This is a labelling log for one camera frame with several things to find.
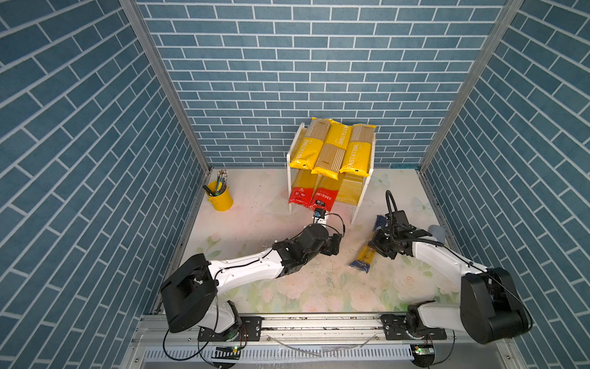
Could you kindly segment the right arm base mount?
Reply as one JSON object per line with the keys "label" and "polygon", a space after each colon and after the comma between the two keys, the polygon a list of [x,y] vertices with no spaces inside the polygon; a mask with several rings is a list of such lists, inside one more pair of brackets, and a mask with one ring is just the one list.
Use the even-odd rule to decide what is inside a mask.
{"label": "right arm base mount", "polygon": [[442,328],[431,328],[422,322],[418,307],[420,304],[411,304],[407,312],[395,314],[383,314],[380,322],[387,341],[426,340],[443,341],[447,339],[446,331]]}

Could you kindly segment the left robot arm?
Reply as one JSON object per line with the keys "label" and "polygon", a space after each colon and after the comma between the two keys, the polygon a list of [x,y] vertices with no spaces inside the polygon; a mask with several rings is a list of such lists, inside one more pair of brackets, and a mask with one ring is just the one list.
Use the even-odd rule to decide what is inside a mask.
{"label": "left robot arm", "polygon": [[160,288],[169,332],[194,326],[218,335],[238,330],[241,318],[234,303],[218,297],[246,284],[292,275],[318,255],[337,255],[343,234],[331,234],[330,229],[309,224],[293,238],[242,258],[209,261],[204,254],[191,256]]}

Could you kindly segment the blue spaghetti package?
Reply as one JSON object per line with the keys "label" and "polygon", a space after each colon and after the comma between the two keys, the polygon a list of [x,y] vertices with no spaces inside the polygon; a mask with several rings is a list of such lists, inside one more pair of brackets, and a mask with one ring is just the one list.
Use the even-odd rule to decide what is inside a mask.
{"label": "blue spaghetti package", "polygon": [[381,230],[387,224],[387,219],[383,215],[376,217],[375,224],[373,226],[372,235],[370,241],[368,241],[361,249],[356,259],[352,261],[349,266],[361,272],[368,273],[373,261],[376,250],[370,245],[377,232]]}

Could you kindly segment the red spaghetti package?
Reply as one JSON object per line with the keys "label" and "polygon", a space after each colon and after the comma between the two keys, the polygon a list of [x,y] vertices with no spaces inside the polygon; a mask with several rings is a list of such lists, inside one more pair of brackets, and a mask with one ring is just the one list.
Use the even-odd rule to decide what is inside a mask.
{"label": "red spaghetti package", "polygon": [[312,210],[323,209],[331,212],[339,194],[342,178],[334,179],[327,176],[320,176],[318,186],[313,194],[309,208]]}
{"label": "red spaghetti package", "polygon": [[294,180],[288,203],[309,208],[318,181],[317,178],[318,175],[311,170],[300,169]]}

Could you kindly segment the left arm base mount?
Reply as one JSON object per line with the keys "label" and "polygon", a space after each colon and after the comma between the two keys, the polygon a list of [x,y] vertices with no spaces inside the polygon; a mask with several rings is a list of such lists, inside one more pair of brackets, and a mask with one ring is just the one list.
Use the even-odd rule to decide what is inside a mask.
{"label": "left arm base mount", "polygon": [[197,323],[201,342],[259,341],[262,330],[261,316],[240,315],[232,301],[214,300],[204,318]]}

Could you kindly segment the yellow Pastatime pasta package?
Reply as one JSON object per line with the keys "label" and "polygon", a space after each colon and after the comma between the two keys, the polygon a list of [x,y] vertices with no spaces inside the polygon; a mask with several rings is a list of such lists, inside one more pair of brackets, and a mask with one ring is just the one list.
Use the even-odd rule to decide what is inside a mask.
{"label": "yellow Pastatime pasta package", "polygon": [[331,126],[330,119],[313,118],[297,151],[291,156],[289,166],[293,169],[313,170]]}

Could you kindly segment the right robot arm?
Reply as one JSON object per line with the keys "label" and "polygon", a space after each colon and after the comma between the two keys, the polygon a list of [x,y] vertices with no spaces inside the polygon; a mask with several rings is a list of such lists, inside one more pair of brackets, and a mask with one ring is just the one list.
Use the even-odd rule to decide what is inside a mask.
{"label": "right robot arm", "polygon": [[465,332],[479,344],[488,344],[523,335],[533,328],[533,318],[507,270],[488,268],[464,258],[431,233],[409,224],[405,212],[377,216],[368,245],[386,258],[416,258],[459,289],[457,304],[428,300],[410,305],[403,323],[408,336],[423,339],[431,331],[449,329]]}

